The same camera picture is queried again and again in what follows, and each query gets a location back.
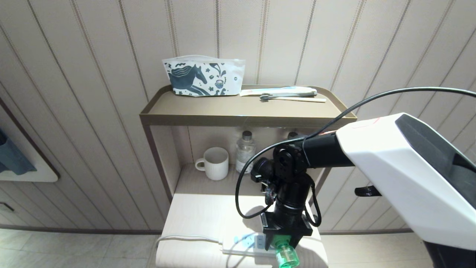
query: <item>bottle label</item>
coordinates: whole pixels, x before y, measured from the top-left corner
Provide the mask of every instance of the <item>bottle label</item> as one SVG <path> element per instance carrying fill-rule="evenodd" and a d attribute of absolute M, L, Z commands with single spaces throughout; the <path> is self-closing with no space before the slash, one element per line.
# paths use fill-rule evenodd
<path fill-rule="evenodd" d="M 239 160 L 237 159 L 236 170 L 237 170 L 238 172 L 241 172 L 241 170 L 243 169 L 243 167 L 245 166 L 245 164 L 246 164 L 246 163 L 243 163 L 243 162 L 241 162 L 241 161 L 239 161 Z M 253 163 L 249 164 L 248 168 L 247 168 L 246 171 L 245 171 L 245 174 L 250 173 L 252 168 L 253 168 Z"/>

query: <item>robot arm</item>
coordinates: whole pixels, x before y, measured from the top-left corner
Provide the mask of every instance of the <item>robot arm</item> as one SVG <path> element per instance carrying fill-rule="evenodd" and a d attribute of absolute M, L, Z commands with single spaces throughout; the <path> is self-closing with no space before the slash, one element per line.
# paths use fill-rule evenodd
<path fill-rule="evenodd" d="M 266 247 L 275 235 L 290 235 L 295 247 L 302 236 L 312 234 L 313 222 L 302 215 L 309 188 L 314 188 L 307 168 L 353 165 L 374 184 L 356 189 L 356 194 L 385 196 L 425 241 L 436 267 L 448 262 L 456 267 L 453 258 L 466 258 L 474 267 L 476 166 L 431 127 L 405 113 L 280 145 L 273 160 L 257 161 L 252 179 L 267 185 L 268 205 L 276 202 L 274 212 L 261 215 Z"/>

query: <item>beige wall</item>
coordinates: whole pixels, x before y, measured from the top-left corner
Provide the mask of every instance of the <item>beige wall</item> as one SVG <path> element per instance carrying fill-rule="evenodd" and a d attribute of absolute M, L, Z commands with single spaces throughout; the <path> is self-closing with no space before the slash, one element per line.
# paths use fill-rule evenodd
<path fill-rule="evenodd" d="M 138 114 L 168 84 L 161 59 L 247 61 L 245 83 L 315 85 L 346 105 L 405 86 L 476 91 L 471 0 L 0 1 L 0 97 L 61 173 L 0 182 L 0 224 L 160 230 L 169 202 Z M 362 119 L 408 112 L 476 160 L 475 102 L 390 96 Z M 406 227 L 369 181 L 334 169 L 318 200 L 321 230 Z"/>

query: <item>black cable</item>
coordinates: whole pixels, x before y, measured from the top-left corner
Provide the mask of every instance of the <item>black cable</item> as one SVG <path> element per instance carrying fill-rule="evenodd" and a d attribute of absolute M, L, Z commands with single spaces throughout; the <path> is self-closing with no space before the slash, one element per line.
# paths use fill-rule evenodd
<path fill-rule="evenodd" d="M 471 97 L 475 97 L 476 98 L 476 93 L 473 92 L 473 91 L 470 91 L 470 90 L 464 90 L 464 89 L 457 89 L 457 88 L 448 88 L 448 87 L 409 87 L 409 88 L 400 88 L 400 89 L 394 89 L 394 90 L 389 90 L 389 91 L 385 91 L 385 92 L 382 92 L 382 93 L 379 93 L 379 94 L 376 94 L 376 95 L 373 95 L 371 97 L 368 97 L 358 103 L 356 103 L 355 105 L 347 108 L 345 111 L 343 111 L 341 114 L 339 114 L 338 116 L 336 116 L 334 119 L 332 119 L 331 121 L 329 121 L 327 124 L 325 124 L 321 129 L 319 129 L 318 131 L 308 135 L 308 136 L 305 136 L 305 137 L 301 137 L 301 138 L 297 138 L 297 139 L 293 139 L 293 140 L 286 140 L 286 141 L 282 141 L 282 142 L 279 142 L 279 143 L 275 143 L 275 144 L 272 144 L 266 148 L 264 148 L 263 150 L 261 150 L 259 153 L 257 153 L 256 155 L 254 155 L 252 158 L 250 158 L 245 166 L 243 167 L 243 169 L 241 170 L 239 176 L 238 176 L 238 181 L 237 181 L 237 186 L 236 186 L 236 190 L 235 190 L 235 205 L 236 205 L 236 208 L 237 208 L 237 211 L 238 211 L 238 214 L 240 214 L 240 216 L 242 216 L 243 218 L 245 219 L 251 219 L 253 217 L 256 217 L 258 215 L 260 215 L 261 213 L 265 212 L 270 206 L 267 206 L 265 207 L 264 209 L 260 210 L 259 212 L 257 213 L 253 213 L 251 215 L 244 215 L 241 210 L 239 209 L 239 202 L 238 202 L 238 196 L 239 196 L 239 187 L 240 187 L 240 184 L 241 184 L 241 180 L 243 179 L 243 175 L 245 174 L 245 170 L 248 168 L 248 166 L 260 155 L 262 155 L 263 153 L 265 153 L 266 151 L 268 151 L 269 149 L 272 149 L 272 148 L 275 148 L 281 144 L 290 144 L 290 143 L 294 143 L 294 142 L 299 142 L 299 141 L 303 141 L 302 143 L 302 147 L 304 148 L 304 143 L 306 142 L 307 139 L 309 138 L 312 138 L 312 137 L 315 137 L 317 135 L 319 135 L 320 133 L 322 133 L 325 129 L 327 129 L 328 127 L 330 127 L 332 124 L 334 124 L 335 122 L 337 122 L 339 119 L 341 119 L 342 117 L 346 116 L 348 113 L 350 113 L 351 111 L 353 111 L 354 109 L 370 102 L 370 101 L 373 101 L 375 99 L 378 99 L 378 98 L 381 98 L 381 97 L 384 97 L 384 96 L 388 96 L 388 95 L 392 95 L 392 94 L 397 94 L 397 93 L 403 93 L 403 92 L 416 92 L 416 91 L 440 91 L 440 92 L 450 92 L 450 93 L 459 93 L 459 94 L 462 94 L 462 95 L 468 95 L 468 96 L 471 96 Z M 309 159 L 307 158 L 307 155 L 306 155 L 306 151 L 304 151 L 304 156 L 306 157 L 306 160 L 307 160 L 307 163 L 309 163 Z M 317 216 L 318 216 L 318 219 L 316 220 L 316 223 L 314 222 L 311 222 L 311 224 L 313 226 L 315 226 L 314 224 L 318 224 L 317 226 L 320 225 L 322 219 L 321 219 L 321 213 L 320 213 L 320 210 L 319 210 L 319 206 L 317 204 L 317 199 L 316 199 L 316 193 L 315 193 L 315 189 L 314 187 L 312 187 L 312 196 L 313 196 L 313 201 L 314 201 L 314 206 L 316 208 L 316 211 L 317 211 Z M 308 220 L 310 220 L 310 216 L 309 216 L 309 213 L 307 212 L 307 210 L 305 209 L 305 213 L 306 213 L 306 217 L 308 218 Z"/>

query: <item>toiletry pouch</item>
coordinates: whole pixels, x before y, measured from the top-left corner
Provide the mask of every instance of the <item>toiletry pouch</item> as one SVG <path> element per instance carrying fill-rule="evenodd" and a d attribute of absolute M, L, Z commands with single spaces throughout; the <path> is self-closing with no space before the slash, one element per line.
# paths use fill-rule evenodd
<path fill-rule="evenodd" d="M 190 55 L 162 60 L 174 93 L 193 97 L 238 95 L 245 60 Z"/>

